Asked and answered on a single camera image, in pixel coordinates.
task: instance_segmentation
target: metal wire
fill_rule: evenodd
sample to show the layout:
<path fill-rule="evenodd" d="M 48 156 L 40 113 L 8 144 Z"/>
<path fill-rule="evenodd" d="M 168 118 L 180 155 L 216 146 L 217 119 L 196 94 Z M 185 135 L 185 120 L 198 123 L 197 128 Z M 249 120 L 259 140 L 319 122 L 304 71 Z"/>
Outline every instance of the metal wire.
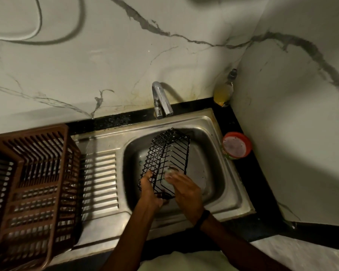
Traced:
<path fill-rule="evenodd" d="M 154 193 L 159 198 L 174 198 L 174 191 L 170 190 L 168 184 L 162 181 L 166 171 L 171 168 L 186 174 L 189 145 L 190 137 L 175 128 L 171 128 L 152 139 L 140 177 L 142 178 L 148 170 L 153 172 L 150 181 Z"/>

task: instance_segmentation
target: wire basket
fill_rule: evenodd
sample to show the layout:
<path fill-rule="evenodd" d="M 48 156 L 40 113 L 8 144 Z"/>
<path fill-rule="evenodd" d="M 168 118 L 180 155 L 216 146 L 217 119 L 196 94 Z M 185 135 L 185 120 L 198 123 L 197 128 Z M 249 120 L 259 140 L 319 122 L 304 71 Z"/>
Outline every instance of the wire basket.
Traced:
<path fill-rule="evenodd" d="M 0 270 L 41 270 L 77 242 L 80 156 L 64 124 L 0 135 Z"/>
<path fill-rule="evenodd" d="M 174 189 L 172 185 L 164 181 L 164 174 L 170 169 L 186 174 L 189 145 L 190 137 L 175 128 L 171 128 L 152 139 L 140 177 L 142 178 L 148 170 L 153 172 L 150 181 L 154 193 L 159 198 L 174 198 Z"/>

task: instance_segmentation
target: chrome faucet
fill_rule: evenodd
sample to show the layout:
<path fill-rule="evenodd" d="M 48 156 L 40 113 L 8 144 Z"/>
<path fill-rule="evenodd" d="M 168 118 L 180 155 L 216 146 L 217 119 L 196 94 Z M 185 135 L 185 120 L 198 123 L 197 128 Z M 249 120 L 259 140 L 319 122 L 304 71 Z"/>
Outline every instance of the chrome faucet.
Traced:
<path fill-rule="evenodd" d="M 156 119 L 162 119 L 164 117 L 163 112 L 166 114 L 166 116 L 173 115 L 171 104 L 167 99 L 166 93 L 164 92 L 162 85 L 158 81 L 153 82 L 152 93 Z"/>

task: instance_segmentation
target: white cable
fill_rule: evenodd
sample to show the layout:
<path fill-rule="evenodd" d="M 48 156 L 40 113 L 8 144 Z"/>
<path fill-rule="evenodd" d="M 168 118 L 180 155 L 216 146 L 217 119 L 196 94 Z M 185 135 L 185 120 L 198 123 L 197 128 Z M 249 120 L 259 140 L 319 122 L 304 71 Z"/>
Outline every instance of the white cable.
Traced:
<path fill-rule="evenodd" d="M 41 8 L 40 8 L 40 4 L 39 4 L 39 0 L 35 0 L 36 3 L 36 7 L 37 7 L 37 18 L 38 18 L 38 25 L 36 26 L 35 30 L 33 32 L 31 32 L 30 34 L 23 34 L 23 35 L 3 35 L 2 33 L 0 33 L 0 40 L 4 40 L 4 41 L 23 41 L 23 40 L 27 40 L 30 38 L 35 37 L 41 29 L 41 24 L 43 22 L 43 18 L 41 16 Z"/>

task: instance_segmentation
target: marble wall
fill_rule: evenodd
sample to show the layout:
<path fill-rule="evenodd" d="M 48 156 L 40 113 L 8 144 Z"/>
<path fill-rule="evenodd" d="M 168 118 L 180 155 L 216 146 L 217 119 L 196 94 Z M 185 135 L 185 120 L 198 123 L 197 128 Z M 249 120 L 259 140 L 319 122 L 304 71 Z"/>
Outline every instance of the marble wall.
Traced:
<path fill-rule="evenodd" d="M 270 0 L 232 108 L 285 219 L 339 225 L 339 0 Z"/>
<path fill-rule="evenodd" d="M 212 96 L 268 0 L 39 0 L 43 25 L 0 41 L 0 133 Z M 0 0 L 0 32 L 33 30 L 35 0 Z"/>

